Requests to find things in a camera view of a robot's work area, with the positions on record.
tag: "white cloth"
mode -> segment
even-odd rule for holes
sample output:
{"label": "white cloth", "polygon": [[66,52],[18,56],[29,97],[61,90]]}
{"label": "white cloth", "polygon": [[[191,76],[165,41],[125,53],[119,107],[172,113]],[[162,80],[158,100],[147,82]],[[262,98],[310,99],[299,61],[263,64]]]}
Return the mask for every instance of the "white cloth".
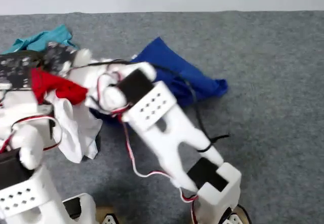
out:
{"label": "white cloth", "polygon": [[59,149],[65,157],[74,163],[80,163],[83,156],[94,159],[98,153],[95,138],[102,120],[95,118],[84,102],[72,105],[67,99],[58,98],[55,91],[50,92],[46,100],[53,104],[55,118],[62,127]]}

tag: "ventilation hole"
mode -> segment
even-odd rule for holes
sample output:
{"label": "ventilation hole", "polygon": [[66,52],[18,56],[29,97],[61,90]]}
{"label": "ventilation hole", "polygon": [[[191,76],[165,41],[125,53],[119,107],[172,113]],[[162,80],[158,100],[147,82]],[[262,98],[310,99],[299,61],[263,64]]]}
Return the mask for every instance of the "ventilation hole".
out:
{"label": "ventilation hole", "polygon": [[165,132],[167,130],[167,123],[163,118],[160,118],[155,124],[161,132]]}

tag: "teal cloth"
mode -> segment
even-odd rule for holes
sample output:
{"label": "teal cloth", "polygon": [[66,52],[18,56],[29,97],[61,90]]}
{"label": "teal cloth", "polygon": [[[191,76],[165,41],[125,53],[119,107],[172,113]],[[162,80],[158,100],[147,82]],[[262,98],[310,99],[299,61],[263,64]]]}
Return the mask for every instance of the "teal cloth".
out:
{"label": "teal cloth", "polygon": [[72,39],[72,34],[64,24],[61,24],[53,30],[43,31],[28,38],[16,39],[11,48],[3,52],[3,54],[22,50],[42,51],[45,49],[47,42],[50,41],[55,41],[57,43],[62,43],[66,46],[72,46],[78,49],[78,47],[73,44],[70,39]]}

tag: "floor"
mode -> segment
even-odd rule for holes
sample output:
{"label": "floor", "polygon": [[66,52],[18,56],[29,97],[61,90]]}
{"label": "floor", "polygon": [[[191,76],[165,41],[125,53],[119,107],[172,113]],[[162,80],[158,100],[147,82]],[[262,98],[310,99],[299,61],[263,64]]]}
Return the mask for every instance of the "floor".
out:
{"label": "floor", "polygon": [[[63,14],[0,17],[0,51],[16,38],[64,23],[95,57],[130,58],[157,36],[229,92],[200,103],[216,147],[242,172],[240,203],[254,223],[314,223],[324,215],[324,12]],[[196,123],[192,108],[185,109]],[[189,223],[189,205],[160,176],[136,177],[122,129],[103,126],[95,160],[45,162],[63,198],[87,192],[125,223]],[[141,172],[158,167],[134,134]],[[186,169],[198,159],[180,148]]]}

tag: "fabric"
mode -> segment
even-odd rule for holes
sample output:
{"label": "fabric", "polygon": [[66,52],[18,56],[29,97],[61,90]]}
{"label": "fabric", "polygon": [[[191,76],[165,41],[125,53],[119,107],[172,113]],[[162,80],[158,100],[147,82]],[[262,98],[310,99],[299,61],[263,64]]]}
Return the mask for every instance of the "fabric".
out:
{"label": "fabric", "polygon": [[27,38],[16,39],[11,48],[4,51],[3,54],[21,50],[42,51],[45,49],[46,44],[51,41],[62,43],[66,46],[72,46],[77,49],[77,46],[70,41],[71,39],[72,34],[64,24],[61,24],[53,30],[43,31]]}
{"label": "fabric", "polygon": [[[212,96],[220,97],[227,92],[226,80],[210,79],[204,76],[196,67],[173,52],[160,37],[152,41],[132,60],[132,62],[143,61],[163,66],[179,73],[180,76],[190,82],[198,100]],[[157,68],[156,81],[164,81],[166,83],[170,91],[176,96],[180,106],[187,106],[193,102],[188,86],[178,76]]]}
{"label": "fabric", "polygon": [[98,153],[95,138],[102,121],[96,119],[84,103],[72,105],[68,99],[57,97],[54,91],[46,96],[46,100],[53,104],[54,116],[62,128],[62,141],[58,147],[64,156],[74,163],[80,163],[83,156],[94,159]]}
{"label": "fabric", "polygon": [[87,89],[59,76],[40,69],[31,69],[31,88],[39,104],[46,93],[55,90],[56,96],[66,98],[71,104],[81,103],[87,95]]}

